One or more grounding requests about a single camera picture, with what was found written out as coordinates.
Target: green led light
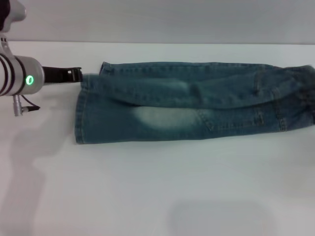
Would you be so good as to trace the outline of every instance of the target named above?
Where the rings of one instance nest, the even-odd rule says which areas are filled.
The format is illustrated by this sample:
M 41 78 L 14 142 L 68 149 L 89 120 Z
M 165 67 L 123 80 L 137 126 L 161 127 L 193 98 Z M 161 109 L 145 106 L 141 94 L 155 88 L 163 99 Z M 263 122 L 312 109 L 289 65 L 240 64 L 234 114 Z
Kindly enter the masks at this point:
M 34 77 L 32 75 L 29 75 L 26 77 L 26 84 L 27 85 L 32 85 L 34 83 Z

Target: blue denim jeans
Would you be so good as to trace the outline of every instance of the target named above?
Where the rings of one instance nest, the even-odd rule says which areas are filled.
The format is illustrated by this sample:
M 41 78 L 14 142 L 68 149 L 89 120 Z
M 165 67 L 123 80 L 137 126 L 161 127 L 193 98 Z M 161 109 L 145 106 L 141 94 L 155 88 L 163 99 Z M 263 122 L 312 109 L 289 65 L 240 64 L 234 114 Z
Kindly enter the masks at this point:
M 85 75 L 79 144 L 200 140 L 314 124 L 315 70 L 264 64 L 103 63 Z

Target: white table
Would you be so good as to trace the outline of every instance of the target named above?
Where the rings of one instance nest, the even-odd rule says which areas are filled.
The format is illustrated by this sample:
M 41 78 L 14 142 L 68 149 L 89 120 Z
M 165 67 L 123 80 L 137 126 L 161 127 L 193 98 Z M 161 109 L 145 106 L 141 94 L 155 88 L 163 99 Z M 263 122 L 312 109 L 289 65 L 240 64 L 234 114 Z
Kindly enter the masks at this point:
M 315 46 L 11 42 L 44 66 L 315 65 Z M 0 98 L 1 236 L 314 236 L 315 127 L 205 141 L 76 145 L 79 84 Z

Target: jeans hem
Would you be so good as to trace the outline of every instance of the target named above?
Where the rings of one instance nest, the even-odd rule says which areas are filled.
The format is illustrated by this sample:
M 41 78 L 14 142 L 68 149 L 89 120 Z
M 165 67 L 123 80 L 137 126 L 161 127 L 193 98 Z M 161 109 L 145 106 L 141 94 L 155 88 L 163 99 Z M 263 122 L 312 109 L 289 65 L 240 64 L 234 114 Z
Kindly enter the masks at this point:
M 313 118 L 313 124 L 315 124 L 315 89 L 302 91 L 303 99 L 305 100 L 307 106 L 309 107 L 309 111 Z
M 112 68 L 112 65 L 110 63 L 103 62 L 102 66 L 100 68 L 100 71 L 99 71 L 99 75 L 110 74 L 112 70 L 113 70 L 113 68 Z
M 81 91 L 78 96 L 77 105 L 76 105 L 76 116 L 75 116 L 75 140 L 78 144 L 85 144 L 84 141 L 84 133 L 83 133 L 83 119 L 85 114 L 86 103 L 89 96 L 89 88 L 88 88 L 89 77 L 84 77 L 81 82 Z

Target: jeans leg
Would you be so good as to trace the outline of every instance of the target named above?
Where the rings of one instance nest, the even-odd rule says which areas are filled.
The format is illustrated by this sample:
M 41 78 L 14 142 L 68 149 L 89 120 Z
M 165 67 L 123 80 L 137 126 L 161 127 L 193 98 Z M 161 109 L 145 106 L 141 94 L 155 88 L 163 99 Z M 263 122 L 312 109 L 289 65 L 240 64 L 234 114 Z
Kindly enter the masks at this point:
M 100 75 L 118 76 L 125 79 L 178 78 L 184 81 L 202 81 L 274 68 L 276 67 L 265 64 L 221 62 L 145 62 L 128 64 L 109 64 L 104 62 Z
M 201 81 L 87 75 L 82 84 L 90 92 L 139 106 L 233 109 L 282 99 L 314 86 L 314 78 L 315 70 L 303 66 Z
M 293 94 L 253 107 L 218 110 L 134 106 L 82 90 L 75 137 L 77 143 L 95 144 L 289 131 L 313 125 L 315 94 L 310 95 L 305 95 L 305 100 L 304 95 Z

